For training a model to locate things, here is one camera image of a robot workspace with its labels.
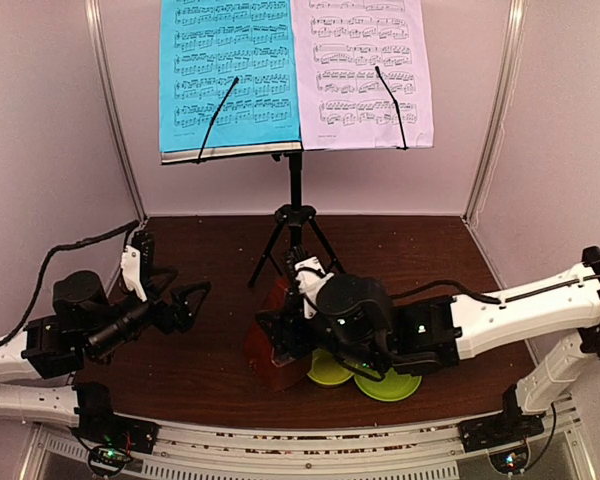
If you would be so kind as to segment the brown wooden metronome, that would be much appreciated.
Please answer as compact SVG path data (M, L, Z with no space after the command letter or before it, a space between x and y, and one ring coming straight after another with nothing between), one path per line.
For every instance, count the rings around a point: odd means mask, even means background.
M267 293L255 319L250 324L243 343L243 355L249 369L271 391L288 390L307 377L311 369L311 355L294 357L280 353L272 338L270 314L285 306L290 282L279 277Z

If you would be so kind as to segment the black perforated music stand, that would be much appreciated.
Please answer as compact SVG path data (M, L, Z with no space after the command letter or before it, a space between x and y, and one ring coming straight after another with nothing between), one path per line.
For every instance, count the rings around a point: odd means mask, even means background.
M300 138L296 142L187 150L166 154L160 151L160 154L163 161L167 163L203 163L211 159L254 154L270 154L278 160L286 159L290 172L290 200L276 211L275 221L278 230L289 231L293 244L300 244L303 228L305 226L314 226L316 223L314 209L304 205L302 202L302 161L306 151L309 150L304 149L302 145L300 131Z

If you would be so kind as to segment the lavender paper sheet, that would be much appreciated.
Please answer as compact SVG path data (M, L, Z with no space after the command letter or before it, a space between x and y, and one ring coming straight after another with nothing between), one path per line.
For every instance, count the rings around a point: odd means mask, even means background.
M433 146L420 2L294 1L291 19L304 149Z

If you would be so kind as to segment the blue sheet music paper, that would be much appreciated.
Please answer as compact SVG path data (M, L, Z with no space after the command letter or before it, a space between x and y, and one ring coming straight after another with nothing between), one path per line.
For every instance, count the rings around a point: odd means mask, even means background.
M159 62L161 153L299 140L289 2L164 1Z

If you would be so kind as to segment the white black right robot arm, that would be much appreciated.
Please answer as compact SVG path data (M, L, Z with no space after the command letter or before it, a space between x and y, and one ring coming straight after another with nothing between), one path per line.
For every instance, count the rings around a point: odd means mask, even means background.
M317 349L378 384L390 374L422 377L503 345L553 332L560 342L503 394L498 413L463 421L467 449L539 435L555 399L600 360L600 249L555 276L492 293L458 282L448 295L423 288L389 294L375 278L333 273L302 249L286 253L289 286L280 306L256 317L277 361Z

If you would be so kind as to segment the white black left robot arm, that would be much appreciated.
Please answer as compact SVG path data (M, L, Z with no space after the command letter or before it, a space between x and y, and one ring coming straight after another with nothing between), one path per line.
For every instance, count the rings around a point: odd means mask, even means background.
M76 271L52 288L51 315L34 319L26 308L17 326L0 338L0 419L63 425L73 433L113 444L134 431L117 415L106 386L97 383L38 387L83 369L86 362L107 364L115 351L154 327L165 335L189 331L209 282L173 288L178 272L153 263L154 238L133 221L96 237L53 247L45 256L34 290L39 292L51 259L118 235L125 237L120 258L123 297L109 301L99 275Z

